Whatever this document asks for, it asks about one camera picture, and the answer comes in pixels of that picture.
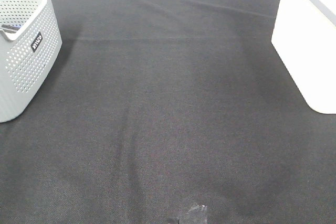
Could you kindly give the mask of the black table cloth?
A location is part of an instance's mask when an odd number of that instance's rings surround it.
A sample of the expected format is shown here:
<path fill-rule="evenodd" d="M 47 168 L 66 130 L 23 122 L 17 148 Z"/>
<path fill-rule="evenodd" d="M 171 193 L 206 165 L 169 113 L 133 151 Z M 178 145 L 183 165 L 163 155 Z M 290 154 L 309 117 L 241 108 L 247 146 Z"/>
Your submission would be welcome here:
<path fill-rule="evenodd" d="M 1 125 L 1 223 L 335 223 L 335 116 L 271 44 L 279 0 L 52 0 L 62 48 Z"/>

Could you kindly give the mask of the grey perforated plastic basket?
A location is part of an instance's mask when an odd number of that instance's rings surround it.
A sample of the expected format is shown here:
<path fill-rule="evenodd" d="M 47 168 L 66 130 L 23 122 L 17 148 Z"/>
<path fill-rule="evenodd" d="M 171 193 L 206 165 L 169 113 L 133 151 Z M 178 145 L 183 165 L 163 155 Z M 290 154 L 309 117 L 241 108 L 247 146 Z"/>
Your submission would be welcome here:
<path fill-rule="evenodd" d="M 1 122 L 29 105 L 49 74 L 62 45 L 52 0 L 1 0 Z"/>

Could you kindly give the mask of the white storage box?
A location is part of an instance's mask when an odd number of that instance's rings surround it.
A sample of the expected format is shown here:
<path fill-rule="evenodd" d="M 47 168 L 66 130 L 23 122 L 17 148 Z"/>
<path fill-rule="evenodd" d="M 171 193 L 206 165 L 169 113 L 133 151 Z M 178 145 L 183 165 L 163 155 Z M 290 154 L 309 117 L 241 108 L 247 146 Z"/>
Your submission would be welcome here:
<path fill-rule="evenodd" d="M 335 0 L 280 0 L 271 42 L 307 105 L 335 113 Z"/>

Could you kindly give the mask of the dark item inside basket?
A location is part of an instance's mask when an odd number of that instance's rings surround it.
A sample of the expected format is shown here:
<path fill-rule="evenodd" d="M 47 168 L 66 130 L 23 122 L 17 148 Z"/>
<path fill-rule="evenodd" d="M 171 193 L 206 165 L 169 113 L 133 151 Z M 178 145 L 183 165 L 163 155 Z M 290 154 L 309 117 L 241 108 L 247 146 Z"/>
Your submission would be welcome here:
<path fill-rule="evenodd" d="M 19 31 L 20 27 L 16 27 L 16 26 L 11 26 L 11 25 L 5 25 L 2 24 L 1 25 L 1 30 L 3 30 L 6 33 L 10 33 L 10 34 L 15 34 Z"/>

